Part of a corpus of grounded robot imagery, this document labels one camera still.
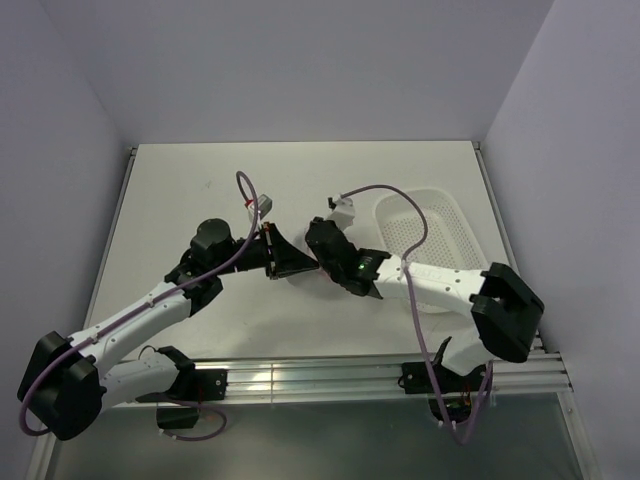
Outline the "white mesh laundry bag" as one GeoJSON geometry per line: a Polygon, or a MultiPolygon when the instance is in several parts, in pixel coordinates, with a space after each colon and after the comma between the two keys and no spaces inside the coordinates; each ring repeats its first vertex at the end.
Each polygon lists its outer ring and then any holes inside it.
{"type": "MultiPolygon", "coordinates": [[[[305,235],[308,228],[299,229],[291,243],[307,256],[315,259],[305,242],[305,235]]],[[[303,290],[304,292],[318,298],[333,298],[340,295],[339,285],[334,283],[328,274],[321,268],[308,270],[302,273],[294,274],[286,278],[286,281],[292,286],[303,290]]]]}

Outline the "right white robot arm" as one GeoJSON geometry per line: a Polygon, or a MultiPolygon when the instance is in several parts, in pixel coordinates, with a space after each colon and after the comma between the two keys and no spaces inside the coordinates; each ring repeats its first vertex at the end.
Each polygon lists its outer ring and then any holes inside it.
{"type": "Polygon", "coordinates": [[[357,296],[414,300],[465,317],[470,326],[446,340],[433,365],[435,383],[452,390],[493,359],[524,363],[544,303],[508,265],[456,270],[406,262],[356,248],[332,220],[313,219],[305,242],[330,279],[357,296]]]}

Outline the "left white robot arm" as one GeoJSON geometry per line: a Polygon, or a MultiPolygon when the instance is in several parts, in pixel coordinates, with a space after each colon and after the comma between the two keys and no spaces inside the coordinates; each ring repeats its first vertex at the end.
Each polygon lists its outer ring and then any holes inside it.
{"type": "Polygon", "coordinates": [[[134,362],[123,358],[208,306],[222,292],[226,274],[262,269],[277,280],[318,267],[273,223],[253,224],[247,238],[235,240],[226,221],[204,221],[178,265],[143,298],[91,328],[67,337],[51,332],[37,342],[17,393],[20,428],[36,435],[27,424],[33,414],[45,433],[69,440],[120,403],[145,400],[195,408],[223,398],[224,385],[205,379],[174,347],[158,348],[134,362]]]}

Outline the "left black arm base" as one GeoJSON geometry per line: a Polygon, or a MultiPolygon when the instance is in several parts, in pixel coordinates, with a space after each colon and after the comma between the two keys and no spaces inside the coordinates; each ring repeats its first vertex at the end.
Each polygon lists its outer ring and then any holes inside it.
{"type": "Polygon", "coordinates": [[[207,408],[205,405],[224,400],[226,388],[225,369],[194,369],[180,373],[168,391],[138,396],[135,401],[175,405],[175,408],[156,408],[156,424],[164,432],[192,430],[199,421],[211,418],[218,422],[215,433],[220,434],[227,426],[227,416],[216,407],[207,408]]]}

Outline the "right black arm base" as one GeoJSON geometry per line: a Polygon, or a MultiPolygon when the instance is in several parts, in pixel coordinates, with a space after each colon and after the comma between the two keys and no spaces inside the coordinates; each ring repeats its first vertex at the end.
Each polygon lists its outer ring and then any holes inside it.
{"type": "MultiPolygon", "coordinates": [[[[441,394],[444,397],[444,405],[450,420],[455,422],[466,421],[472,411],[472,396],[479,391],[482,381],[485,379],[486,367],[479,366],[464,377],[439,365],[435,365],[433,369],[441,394]]],[[[407,395],[435,395],[434,387],[423,362],[403,363],[397,384],[407,395]]]]}

